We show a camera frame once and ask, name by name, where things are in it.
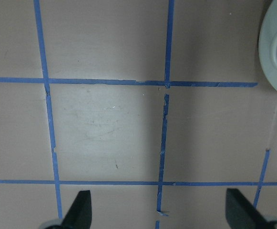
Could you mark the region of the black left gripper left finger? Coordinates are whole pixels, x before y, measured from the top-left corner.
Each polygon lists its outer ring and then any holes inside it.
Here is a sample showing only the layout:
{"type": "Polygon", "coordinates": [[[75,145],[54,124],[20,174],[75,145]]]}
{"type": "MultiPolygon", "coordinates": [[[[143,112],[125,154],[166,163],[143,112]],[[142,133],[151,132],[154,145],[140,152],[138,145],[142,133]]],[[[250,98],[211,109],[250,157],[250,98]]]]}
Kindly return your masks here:
{"type": "Polygon", "coordinates": [[[89,229],[91,227],[91,192],[79,191],[64,217],[62,229],[89,229]]]}

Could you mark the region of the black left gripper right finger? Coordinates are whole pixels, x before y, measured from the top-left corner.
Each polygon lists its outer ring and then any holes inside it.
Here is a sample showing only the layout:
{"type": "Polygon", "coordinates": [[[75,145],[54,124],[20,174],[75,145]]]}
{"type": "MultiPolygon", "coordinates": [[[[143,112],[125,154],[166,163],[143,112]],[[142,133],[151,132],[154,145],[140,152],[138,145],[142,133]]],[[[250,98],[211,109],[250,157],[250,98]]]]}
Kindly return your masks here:
{"type": "Polygon", "coordinates": [[[231,229],[271,229],[271,224],[236,188],[226,190],[225,216],[231,229]]]}

